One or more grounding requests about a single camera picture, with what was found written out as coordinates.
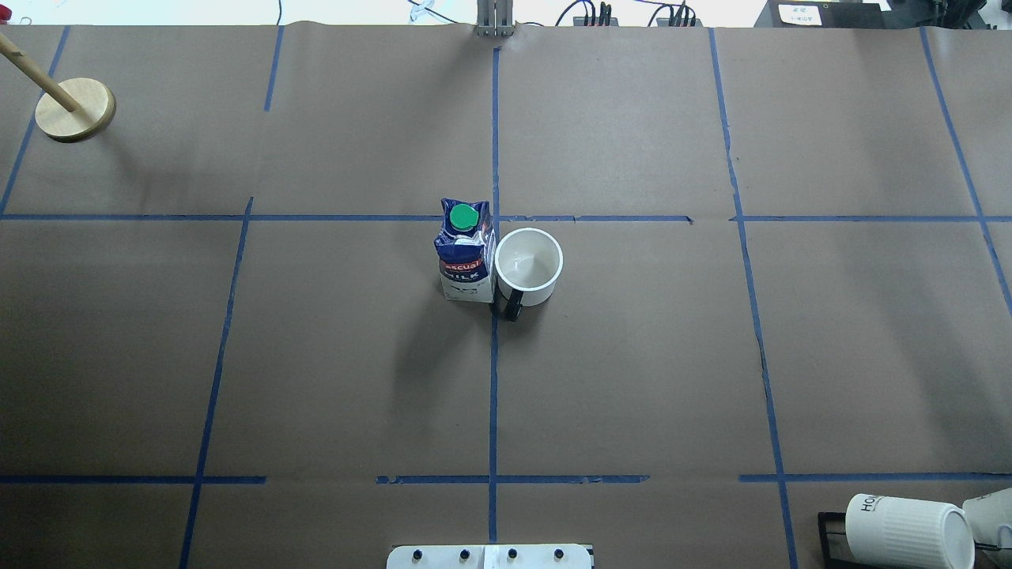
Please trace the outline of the black power strip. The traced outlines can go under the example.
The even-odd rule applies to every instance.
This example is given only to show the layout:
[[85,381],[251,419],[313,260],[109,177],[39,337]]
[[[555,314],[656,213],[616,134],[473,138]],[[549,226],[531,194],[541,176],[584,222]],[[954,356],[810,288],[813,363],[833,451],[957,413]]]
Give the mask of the black power strip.
[[579,1],[572,15],[560,15],[556,26],[571,24],[611,28],[702,28],[697,11],[687,1]]

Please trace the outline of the aluminium frame post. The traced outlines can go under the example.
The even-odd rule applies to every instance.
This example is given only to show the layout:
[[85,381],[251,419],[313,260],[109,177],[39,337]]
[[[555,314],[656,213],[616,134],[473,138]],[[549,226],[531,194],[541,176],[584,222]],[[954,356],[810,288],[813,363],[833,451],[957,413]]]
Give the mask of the aluminium frame post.
[[474,32],[480,37],[510,37],[515,32],[512,0],[477,0]]

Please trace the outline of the white mug black handle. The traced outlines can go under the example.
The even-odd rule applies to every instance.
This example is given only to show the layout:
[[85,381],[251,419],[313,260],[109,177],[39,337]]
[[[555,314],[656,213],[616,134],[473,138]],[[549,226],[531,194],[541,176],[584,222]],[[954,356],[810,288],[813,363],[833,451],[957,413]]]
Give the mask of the white mug black handle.
[[535,228],[516,229],[499,242],[494,255],[502,319],[515,322],[525,307],[549,301],[565,266],[560,242]]

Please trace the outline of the wooden mug tree stand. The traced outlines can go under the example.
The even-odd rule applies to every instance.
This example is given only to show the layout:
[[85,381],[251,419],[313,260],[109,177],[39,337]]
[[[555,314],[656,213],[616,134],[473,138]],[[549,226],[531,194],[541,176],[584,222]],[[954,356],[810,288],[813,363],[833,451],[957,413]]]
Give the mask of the wooden mug tree stand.
[[115,94],[97,79],[76,77],[56,81],[25,51],[1,36],[1,51],[23,75],[43,90],[36,102],[35,121],[59,143],[76,143],[98,134],[115,117]]

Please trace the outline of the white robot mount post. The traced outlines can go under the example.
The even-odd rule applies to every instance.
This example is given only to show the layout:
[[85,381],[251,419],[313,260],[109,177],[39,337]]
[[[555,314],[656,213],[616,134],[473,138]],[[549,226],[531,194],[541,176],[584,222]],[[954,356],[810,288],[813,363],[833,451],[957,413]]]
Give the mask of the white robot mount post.
[[387,568],[594,568],[591,546],[575,543],[397,546]]

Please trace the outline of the white cup on rack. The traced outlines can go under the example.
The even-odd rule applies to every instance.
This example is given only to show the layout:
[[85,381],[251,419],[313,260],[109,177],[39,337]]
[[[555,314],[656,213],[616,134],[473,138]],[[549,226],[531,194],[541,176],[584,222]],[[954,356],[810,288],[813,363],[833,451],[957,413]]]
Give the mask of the white cup on rack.
[[1011,488],[967,499],[962,510],[977,545],[994,553],[1010,551]]

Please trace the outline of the blue white milk carton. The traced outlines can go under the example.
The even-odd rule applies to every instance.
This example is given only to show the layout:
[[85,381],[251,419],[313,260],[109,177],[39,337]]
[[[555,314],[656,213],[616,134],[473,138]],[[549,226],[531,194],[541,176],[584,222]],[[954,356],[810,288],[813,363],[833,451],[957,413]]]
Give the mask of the blue white milk carton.
[[497,235],[490,202],[442,198],[442,224],[433,240],[447,301],[494,302]]

